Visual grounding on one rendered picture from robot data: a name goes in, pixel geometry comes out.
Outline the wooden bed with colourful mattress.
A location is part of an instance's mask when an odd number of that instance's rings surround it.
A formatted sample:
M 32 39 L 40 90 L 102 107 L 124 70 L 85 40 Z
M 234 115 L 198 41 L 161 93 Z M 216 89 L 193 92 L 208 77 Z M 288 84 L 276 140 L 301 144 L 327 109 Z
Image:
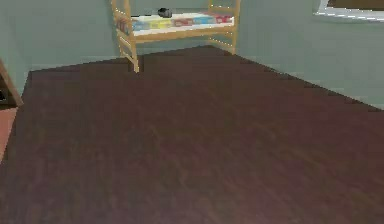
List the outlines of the wooden bed with colourful mattress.
M 133 16 L 130 0 L 110 0 L 120 55 L 126 58 L 135 73 L 141 70 L 137 45 L 159 41 L 206 37 L 210 44 L 227 48 L 236 54 L 241 0 L 232 0 L 230 6 L 215 5 L 208 0 L 208 11 L 161 15 Z

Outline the white framed window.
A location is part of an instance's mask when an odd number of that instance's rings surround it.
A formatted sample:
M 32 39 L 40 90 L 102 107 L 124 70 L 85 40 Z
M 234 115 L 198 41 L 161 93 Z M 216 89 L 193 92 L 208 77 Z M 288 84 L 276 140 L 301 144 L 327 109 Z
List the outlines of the white framed window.
M 384 0 L 316 0 L 315 16 L 384 23 Z

